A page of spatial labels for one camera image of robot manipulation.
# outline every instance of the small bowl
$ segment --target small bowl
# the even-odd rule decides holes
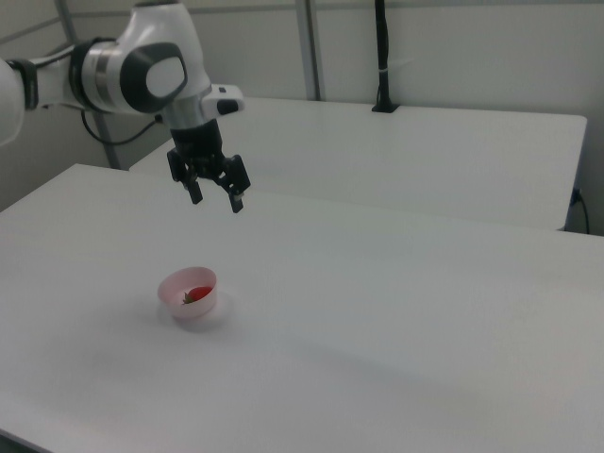
[[[198,286],[208,286],[211,291],[191,304],[184,304],[185,293]],[[165,278],[159,288],[158,297],[170,313],[179,319],[203,316],[216,305],[216,274],[207,267],[188,267]]]

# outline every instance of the table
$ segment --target table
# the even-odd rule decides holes
[[[257,189],[468,220],[564,227],[585,118],[246,100],[219,120]],[[161,146],[130,171],[170,177]]]
[[[600,452],[601,238],[76,166],[0,213],[0,429],[60,453]],[[156,298],[208,265],[220,301]]]

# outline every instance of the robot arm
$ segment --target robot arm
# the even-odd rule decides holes
[[[0,144],[18,133],[25,109],[56,104],[159,115],[176,145],[168,153],[173,179],[192,201],[202,200],[202,177],[225,189],[234,212],[243,208],[249,178],[241,157],[223,155],[216,122],[243,109],[243,95],[210,83],[193,21],[179,2],[137,5],[117,40],[79,43],[45,59],[0,60],[0,107],[10,117],[0,126]]]

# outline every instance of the wall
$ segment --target wall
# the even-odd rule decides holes
[[[588,118],[577,184],[590,210],[592,231],[600,235],[604,234],[601,3],[415,0],[391,2],[387,8],[394,101]],[[419,5],[428,7],[408,8]],[[375,103],[373,2],[317,0],[317,24],[326,100]],[[584,230],[579,205],[572,209],[569,226]]]
[[[43,56],[65,42],[54,2],[0,0],[0,59]],[[17,140],[0,147],[0,162],[0,210],[74,163],[108,164],[78,115],[61,108],[29,112]]]
[[[79,39],[119,37],[128,22],[128,1],[70,0]],[[206,70],[214,82],[238,85],[243,94],[306,99],[299,29],[294,0],[186,0],[204,48]],[[128,137],[150,118],[115,115],[107,119],[113,140]],[[169,139],[156,126],[135,143],[116,148],[129,168]]]
[[[65,0],[79,39],[119,36],[137,0]],[[312,99],[306,0],[185,0],[215,82],[247,96]],[[378,85],[372,0],[312,0],[317,85],[328,101],[373,103]],[[393,99],[406,105],[558,112],[589,120],[577,184],[592,230],[604,234],[604,0],[387,1]],[[50,0],[0,0],[0,57],[33,57],[66,40]],[[106,118],[109,138],[150,118]],[[169,139],[155,126],[116,148],[127,169]],[[76,114],[27,115],[18,142],[0,149],[0,209],[75,161],[107,165]],[[580,208],[569,219],[582,231]]]

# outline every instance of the red fruit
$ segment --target red fruit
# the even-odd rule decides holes
[[[192,304],[199,299],[203,299],[210,293],[210,291],[211,287],[209,286],[198,286],[197,288],[190,290],[188,293],[185,293],[185,298],[182,302],[184,304]]]

